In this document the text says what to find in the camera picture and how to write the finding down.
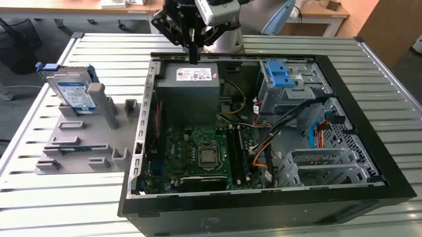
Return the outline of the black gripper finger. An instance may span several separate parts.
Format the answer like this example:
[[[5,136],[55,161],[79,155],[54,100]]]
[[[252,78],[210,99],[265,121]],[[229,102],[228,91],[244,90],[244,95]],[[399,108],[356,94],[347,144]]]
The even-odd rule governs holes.
[[[189,64],[194,64],[194,48],[188,27],[188,15],[182,11],[158,10],[150,20],[157,31],[173,45],[180,45],[188,53]]]
[[[204,30],[205,25],[201,16],[196,14],[193,25],[193,65],[196,65],[200,58],[200,48],[212,45],[222,33],[230,28],[230,23],[225,22]]]

